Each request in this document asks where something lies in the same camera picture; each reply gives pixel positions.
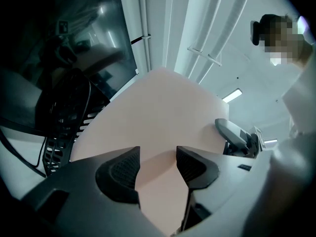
dark hair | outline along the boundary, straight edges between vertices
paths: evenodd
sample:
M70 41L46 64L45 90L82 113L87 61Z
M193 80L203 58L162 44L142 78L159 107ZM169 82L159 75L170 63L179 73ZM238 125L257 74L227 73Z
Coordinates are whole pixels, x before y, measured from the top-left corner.
M264 36L268 35L271 30L271 24L276 22L288 22L291 24L292 20L286 15L285 17L274 14L265 14L261 17L260 22L254 21L252 25L252 43L259 44L259 40L264 40ZM265 46L270 46L269 40L265 40Z

person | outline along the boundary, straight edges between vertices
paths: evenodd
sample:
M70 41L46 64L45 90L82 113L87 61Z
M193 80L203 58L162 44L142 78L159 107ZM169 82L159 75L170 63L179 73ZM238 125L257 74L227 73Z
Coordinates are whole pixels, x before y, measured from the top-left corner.
M316 106L313 95L316 92L316 52L303 34L298 33L297 22L290 17L265 14L260 22L251 22L251 40L254 45L264 43L265 52L278 58L281 64L292 63L302 70L295 84L283 95L283 101L290 112L290 134L294 138L311 132L315 126Z

white ceiling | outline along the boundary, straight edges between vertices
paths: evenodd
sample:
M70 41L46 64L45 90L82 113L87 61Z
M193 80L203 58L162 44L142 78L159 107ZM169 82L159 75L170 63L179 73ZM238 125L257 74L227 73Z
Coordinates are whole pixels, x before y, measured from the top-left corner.
M222 0L204 51L212 50L234 1ZM177 65L175 69L174 63L167 62L167 68L184 74L184 64L187 64L187 59L191 55L186 47L197 37L197 29L201 22L197 19L203 14L205 3L206 0L195 0L195 4L199 5L194 6L200 8L192 8L191 0L172 0L172 3L169 0L147 0L153 69L165 65L162 62L162 46L166 45L163 40L168 34L166 26L170 25L170 33L181 31L182 35L178 33L177 36L169 36L169 47L171 43L172 52L169 50L167 60L176 60ZM170 4L173 11L171 18L168 19L165 15ZM289 14L293 18L298 16L287 0L248 0L233 34L222 51L223 66L213 65L200 85L220 98L240 88L243 94L229 103L230 120L246 130L254 125L259 127L265 139L283 140L288 136L289 114L281 96L290 88L300 71L293 65L275 67L270 63L262 47L251 43L250 21L259 21L264 14ZM190 79L197 78L204 63L204 58L200 57Z

